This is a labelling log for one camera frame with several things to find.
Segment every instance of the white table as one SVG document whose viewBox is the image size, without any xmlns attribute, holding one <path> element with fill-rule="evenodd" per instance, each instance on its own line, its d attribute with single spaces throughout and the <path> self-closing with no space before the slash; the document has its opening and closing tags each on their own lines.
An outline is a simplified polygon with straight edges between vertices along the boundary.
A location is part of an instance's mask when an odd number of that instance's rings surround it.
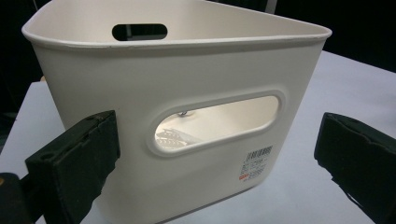
<svg viewBox="0 0 396 224">
<path fill-rule="evenodd" d="M 396 137 L 396 74 L 322 52 L 270 176 L 254 189 L 169 223 L 373 223 L 314 159 L 324 112 Z M 0 156 L 0 172 L 25 176 L 24 159 L 63 131 L 47 83 L 33 83 Z M 94 205 L 83 223 L 107 222 Z"/>
</svg>

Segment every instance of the oval handle hole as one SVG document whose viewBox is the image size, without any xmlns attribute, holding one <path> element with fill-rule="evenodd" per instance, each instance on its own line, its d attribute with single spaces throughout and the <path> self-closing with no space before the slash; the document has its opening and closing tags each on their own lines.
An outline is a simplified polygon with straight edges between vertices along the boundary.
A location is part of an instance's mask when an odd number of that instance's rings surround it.
<svg viewBox="0 0 396 224">
<path fill-rule="evenodd" d="M 162 150 L 171 153 L 174 149 L 266 127 L 276 118 L 278 110 L 278 98 L 264 96 L 180 111 L 164 119 L 157 127 L 154 137 Z"/>
<path fill-rule="evenodd" d="M 168 30 L 163 24 L 118 24 L 112 34 L 119 41 L 157 40 L 164 39 Z"/>
</svg>

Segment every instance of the barcode label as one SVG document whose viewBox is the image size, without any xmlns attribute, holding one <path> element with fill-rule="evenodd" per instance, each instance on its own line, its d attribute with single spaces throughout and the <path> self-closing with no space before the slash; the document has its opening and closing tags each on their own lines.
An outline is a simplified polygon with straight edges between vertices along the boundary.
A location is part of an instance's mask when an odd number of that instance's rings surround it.
<svg viewBox="0 0 396 224">
<path fill-rule="evenodd" d="M 249 152 L 247 154 L 247 161 L 253 160 L 255 158 L 258 158 L 260 156 L 268 156 L 271 152 L 272 146 L 266 147 L 257 151 Z"/>
<path fill-rule="evenodd" d="M 273 146 L 249 152 L 242 165 L 239 180 L 246 182 L 259 176 L 267 164 Z"/>
</svg>

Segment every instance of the white plastic bin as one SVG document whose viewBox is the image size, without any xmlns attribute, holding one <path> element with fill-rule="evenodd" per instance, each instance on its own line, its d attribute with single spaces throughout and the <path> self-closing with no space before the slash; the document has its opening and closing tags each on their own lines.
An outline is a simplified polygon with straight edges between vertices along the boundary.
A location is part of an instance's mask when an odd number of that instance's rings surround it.
<svg viewBox="0 0 396 224">
<path fill-rule="evenodd" d="M 167 34 L 118 41 L 119 24 Z M 261 183 L 331 34 L 200 0 L 53 0 L 22 31 L 65 128 L 117 112 L 121 157 L 97 200 L 112 223 L 155 223 Z"/>
</svg>

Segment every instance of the barcode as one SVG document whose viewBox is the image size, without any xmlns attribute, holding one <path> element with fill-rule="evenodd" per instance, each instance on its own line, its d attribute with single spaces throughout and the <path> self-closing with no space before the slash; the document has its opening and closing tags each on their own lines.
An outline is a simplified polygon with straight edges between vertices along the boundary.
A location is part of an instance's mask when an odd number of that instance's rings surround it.
<svg viewBox="0 0 396 224">
<path fill-rule="evenodd" d="M 257 151 L 252 151 L 247 154 L 247 161 L 253 160 L 261 156 L 268 156 L 271 152 L 272 146 L 266 147 Z"/>
</svg>

